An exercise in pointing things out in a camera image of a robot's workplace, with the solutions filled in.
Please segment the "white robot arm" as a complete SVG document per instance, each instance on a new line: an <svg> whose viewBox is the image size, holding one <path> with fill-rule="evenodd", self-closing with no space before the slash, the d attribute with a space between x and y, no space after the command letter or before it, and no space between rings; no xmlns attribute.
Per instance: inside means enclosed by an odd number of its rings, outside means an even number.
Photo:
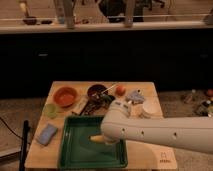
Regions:
<svg viewBox="0 0 213 171"><path fill-rule="evenodd" d="M107 142L132 140L213 154L213 118L132 118L131 105L114 100L100 129Z"/></svg>

